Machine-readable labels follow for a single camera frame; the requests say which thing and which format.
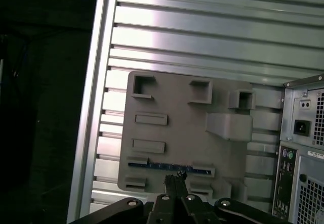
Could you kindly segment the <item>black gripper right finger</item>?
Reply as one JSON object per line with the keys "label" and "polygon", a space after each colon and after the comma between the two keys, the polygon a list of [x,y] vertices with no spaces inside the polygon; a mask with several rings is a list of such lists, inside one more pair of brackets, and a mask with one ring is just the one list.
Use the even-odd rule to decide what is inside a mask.
{"label": "black gripper right finger", "polygon": [[234,199],[221,198],[213,205],[205,202],[188,193],[186,178],[186,172],[178,172],[178,196],[191,223],[288,223]]}

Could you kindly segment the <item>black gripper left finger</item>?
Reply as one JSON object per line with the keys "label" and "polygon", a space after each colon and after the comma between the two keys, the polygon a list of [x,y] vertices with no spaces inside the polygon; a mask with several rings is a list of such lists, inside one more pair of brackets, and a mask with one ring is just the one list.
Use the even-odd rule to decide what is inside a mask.
{"label": "black gripper left finger", "polygon": [[73,223],[172,223],[176,205],[176,175],[166,175],[165,192],[143,203],[134,197],[119,200]]}

